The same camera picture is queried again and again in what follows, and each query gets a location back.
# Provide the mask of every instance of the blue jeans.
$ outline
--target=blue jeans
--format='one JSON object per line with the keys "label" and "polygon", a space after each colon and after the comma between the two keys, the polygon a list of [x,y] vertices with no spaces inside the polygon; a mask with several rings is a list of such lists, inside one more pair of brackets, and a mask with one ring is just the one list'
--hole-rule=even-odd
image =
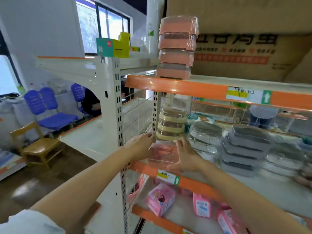
{"label": "blue jeans", "polygon": [[258,117],[255,117],[253,114],[250,114],[249,125],[259,127],[262,129],[268,129],[272,119],[273,118],[268,118],[268,119],[258,118]]}

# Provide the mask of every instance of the chair backrest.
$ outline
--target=chair backrest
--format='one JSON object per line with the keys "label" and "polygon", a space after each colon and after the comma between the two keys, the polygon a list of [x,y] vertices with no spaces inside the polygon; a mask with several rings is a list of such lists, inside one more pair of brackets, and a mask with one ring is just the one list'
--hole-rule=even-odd
{"label": "chair backrest", "polygon": [[12,137],[14,143],[16,144],[16,146],[17,146],[17,148],[18,148],[18,151],[19,151],[20,153],[22,153],[23,147],[22,147],[22,145],[21,145],[21,144],[19,143],[19,141],[18,141],[18,136],[23,135],[23,134],[25,134],[28,130],[32,130],[32,129],[35,129],[36,132],[37,132],[37,134],[39,135],[39,137],[40,137],[40,138],[43,138],[43,134],[42,134],[42,132],[41,132],[41,130],[40,130],[40,127],[39,127],[39,125],[38,125],[37,122],[32,122],[32,123],[28,124],[27,126],[24,126],[24,127],[21,128],[21,129],[14,130],[14,131],[12,131],[12,132],[10,133],[10,135],[11,135],[11,137]]}
{"label": "chair backrest", "polygon": [[45,112],[46,108],[36,90],[29,90],[24,95],[24,99],[32,114],[39,115]]}
{"label": "chair backrest", "polygon": [[47,109],[57,109],[58,104],[53,89],[44,87],[39,91],[39,93],[41,94],[42,101],[45,103]]}
{"label": "chair backrest", "polygon": [[81,102],[84,98],[84,89],[81,87],[81,85],[74,83],[71,86],[71,90],[73,92],[74,95],[74,99],[76,102]]}

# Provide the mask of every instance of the yellow wooden chair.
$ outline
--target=yellow wooden chair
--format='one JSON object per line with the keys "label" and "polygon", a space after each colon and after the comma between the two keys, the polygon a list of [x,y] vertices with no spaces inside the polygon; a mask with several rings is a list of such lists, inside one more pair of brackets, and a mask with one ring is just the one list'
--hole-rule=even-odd
{"label": "yellow wooden chair", "polygon": [[[20,145],[17,137],[23,135],[24,133],[26,133],[28,130],[31,129],[35,129],[40,138],[39,140],[29,145],[28,147],[23,148]],[[55,139],[44,138],[37,122],[30,123],[29,125],[21,129],[15,130],[10,134],[11,137],[13,138],[14,143],[18,148],[18,151],[21,153],[21,156],[26,160],[27,165],[40,164],[45,165],[49,168],[48,162],[62,151],[62,150],[57,151],[53,156],[51,156],[48,160],[46,160],[45,158],[46,155],[57,146],[59,140],[58,138]],[[39,156],[42,162],[39,163],[27,161],[27,155]]]}

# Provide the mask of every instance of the white shirt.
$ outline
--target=white shirt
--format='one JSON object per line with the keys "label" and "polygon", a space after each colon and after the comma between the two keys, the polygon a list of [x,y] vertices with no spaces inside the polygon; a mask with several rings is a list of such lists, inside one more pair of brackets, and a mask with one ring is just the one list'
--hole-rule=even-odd
{"label": "white shirt", "polygon": [[14,216],[10,216],[8,222],[0,224],[0,233],[65,234],[65,230],[40,212],[23,210]]}
{"label": "white shirt", "polygon": [[268,106],[251,105],[249,111],[251,114],[258,118],[269,119],[276,116],[279,108],[273,108]]}

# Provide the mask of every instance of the blue chair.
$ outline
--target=blue chair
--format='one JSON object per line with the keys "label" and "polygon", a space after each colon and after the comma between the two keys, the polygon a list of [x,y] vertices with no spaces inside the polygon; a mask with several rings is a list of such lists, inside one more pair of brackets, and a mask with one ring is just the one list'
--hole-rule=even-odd
{"label": "blue chair", "polygon": [[77,108],[78,110],[83,113],[87,114],[83,109],[82,106],[78,106],[78,103],[81,103],[84,98],[84,92],[85,92],[85,87],[81,87],[81,85],[74,83],[71,86],[71,90],[74,96],[75,101],[77,102]]}
{"label": "blue chair", "polygon": [[[44,113],[46,109],[53,110],[57,109],[58,107],[54,92],[51,88],[42,88],[39,92],[30,90],[24,95],[24,98],[30,111],[35,115]],[[38,121],[38,124],[41,127],[45,127],[51,130],[60,130],[62,127],[67,126],[77,120],[77,115],[69,115],[58,112],[53,116]]]}

